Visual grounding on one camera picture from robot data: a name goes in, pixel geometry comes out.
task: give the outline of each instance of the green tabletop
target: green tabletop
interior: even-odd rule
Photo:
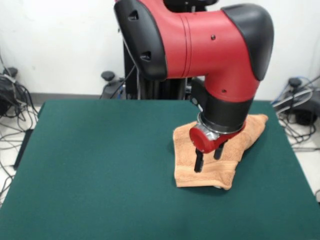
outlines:
[[[54,100],[0,209],[1,240],[312,240],[320,208],[268,102],[269,116],[229,191],[176,188],[173,130],[187,101]]]

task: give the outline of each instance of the orange towel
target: orange towel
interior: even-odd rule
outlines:
[[[248,115],[244,130],[230,139],[223,148],[221,158],[214,159],[214,153],[204,154],[202,172],[194,171],[196,148],[189,138],[192,122],[176,128],[173,132],[175,169],[177,187],[215,186],[229,190],[245,150],[250,148],[265,129],[268,117],[263,114]]]

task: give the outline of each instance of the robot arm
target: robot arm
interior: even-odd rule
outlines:
[[[205,76],[197,99],[203,111],[190,138],[197,159],[215,149],[218,159],[224,143],[243,129],[265,77],[274,41],[268,12],[240,4],[174,13],[163,0],[118,0],[114,11],[130,55],[146,79]]]

